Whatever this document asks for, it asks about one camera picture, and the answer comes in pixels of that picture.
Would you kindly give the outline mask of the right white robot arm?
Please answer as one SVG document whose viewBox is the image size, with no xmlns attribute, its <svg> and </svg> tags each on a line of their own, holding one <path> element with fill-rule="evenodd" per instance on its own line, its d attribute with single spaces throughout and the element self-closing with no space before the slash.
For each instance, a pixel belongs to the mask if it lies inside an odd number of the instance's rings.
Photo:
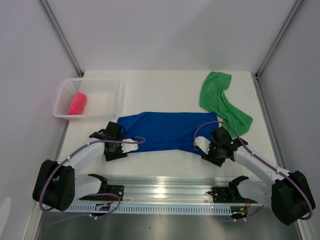
<svg viewBox="0 0 320 240">
<path fill-rule="evenodd" d="M 211 132 L 212 140 L 195 137 L 194 147 L 202 150 L 202 159 L 218 167 L 225 160 L 245 167 L 259 181 L 241 175 L 228 183 L 228 196 L 233 202 L 251 200 L 270 208 L 276 218 L 285 225 L 312 217 L 316 204 L 306 176 L 288 171 L 257 154 L 248 143 L 237 136 L 232 138 L 220 127 Z"/>
</svg>

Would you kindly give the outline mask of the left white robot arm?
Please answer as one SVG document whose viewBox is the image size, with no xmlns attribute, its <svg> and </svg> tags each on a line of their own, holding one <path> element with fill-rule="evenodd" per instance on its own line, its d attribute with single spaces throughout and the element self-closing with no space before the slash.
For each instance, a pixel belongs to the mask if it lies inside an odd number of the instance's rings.
<svg viewBox="0 0 320 240">
<path fill-rule="evenodd" d="M 53 161 L 45 160 L 40 167 L 32 193 L 42 211 L 65 211 L 74 200 L 111 200 L 107 178 L 95 173 L 77 178 L 79 172 L 97 157 L 116 160 L 126 157 L 122 142 L 125 128 L 110 121 L 105 129 L 92 133 L 87 142 L 70 155 Z"/>
</svg>

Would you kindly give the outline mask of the blue towel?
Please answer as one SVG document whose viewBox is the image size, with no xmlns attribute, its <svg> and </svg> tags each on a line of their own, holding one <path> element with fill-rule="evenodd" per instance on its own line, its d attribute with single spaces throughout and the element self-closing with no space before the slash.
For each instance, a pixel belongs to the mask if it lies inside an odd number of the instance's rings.
<svg viewBox="0 0 320 240">
<path fill-rule="evenodd" d="M 197 132 L 211 139 L 211 132 L 219 128 L 217 120 L 214 112 L 142 112 L 122 116 L 117 123 L 124 127 L 126 138 L 145 138 L 137 153 L 180 150 L 201 156 L 203 151 L 194 150 L 194 134 L 199 126 L 212 121 Z"/>
</svg>

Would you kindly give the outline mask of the red towel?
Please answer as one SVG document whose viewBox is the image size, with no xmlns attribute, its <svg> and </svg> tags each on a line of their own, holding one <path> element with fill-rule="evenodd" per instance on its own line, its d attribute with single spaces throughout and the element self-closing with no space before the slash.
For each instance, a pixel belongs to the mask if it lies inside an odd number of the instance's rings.
<svg viewBox="0 0 320 240">
<path fill-rule="evenodd" d="M 82 115 L 87 104 L 87 96 L 82 92 L 77 92 L 70 101 L 67 115 Z"/>
</svg>

